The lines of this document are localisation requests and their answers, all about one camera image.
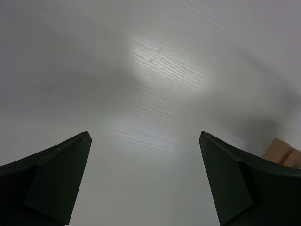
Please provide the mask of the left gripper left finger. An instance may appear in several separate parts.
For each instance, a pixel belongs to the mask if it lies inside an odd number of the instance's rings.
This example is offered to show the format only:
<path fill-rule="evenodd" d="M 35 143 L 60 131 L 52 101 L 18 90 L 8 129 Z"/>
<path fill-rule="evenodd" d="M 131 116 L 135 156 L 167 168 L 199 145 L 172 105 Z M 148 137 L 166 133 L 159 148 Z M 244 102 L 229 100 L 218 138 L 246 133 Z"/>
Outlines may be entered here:
<path fill-rule="evenodd" d="M 2 226 L 70 223 L 92 139 L 85 131 L 0 168 Z"/>

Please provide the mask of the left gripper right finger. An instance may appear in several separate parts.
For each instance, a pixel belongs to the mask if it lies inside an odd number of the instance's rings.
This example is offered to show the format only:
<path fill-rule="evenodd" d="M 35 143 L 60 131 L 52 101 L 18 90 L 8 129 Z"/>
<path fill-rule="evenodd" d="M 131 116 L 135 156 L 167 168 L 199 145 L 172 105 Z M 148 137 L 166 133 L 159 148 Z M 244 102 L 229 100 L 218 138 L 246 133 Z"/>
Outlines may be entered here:
<path fill-rule="evenodd" d="M 200 149 L 221 226 L 299 226 L 301 171 L 240 150 L 207 132 Z"/>

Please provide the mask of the wood block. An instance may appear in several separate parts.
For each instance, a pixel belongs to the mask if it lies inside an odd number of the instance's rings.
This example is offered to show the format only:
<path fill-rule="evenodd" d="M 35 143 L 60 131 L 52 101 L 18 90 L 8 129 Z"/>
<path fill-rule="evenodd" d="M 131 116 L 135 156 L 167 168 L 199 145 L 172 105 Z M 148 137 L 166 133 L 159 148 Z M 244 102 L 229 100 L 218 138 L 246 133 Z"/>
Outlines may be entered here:
<path fill-rule="evenodd" d="M 282 164 L 283 166 L 287 166 L 294 169 L 301 169 L 301 152 L 295 148 L 292 148 L 290 154 Z"/>
<path fill-rule="evenodd" d="M 291 149 L 288 143 L 276 138 L 263 155 L 263 159 L 282 165 L 291 153 Z"/>

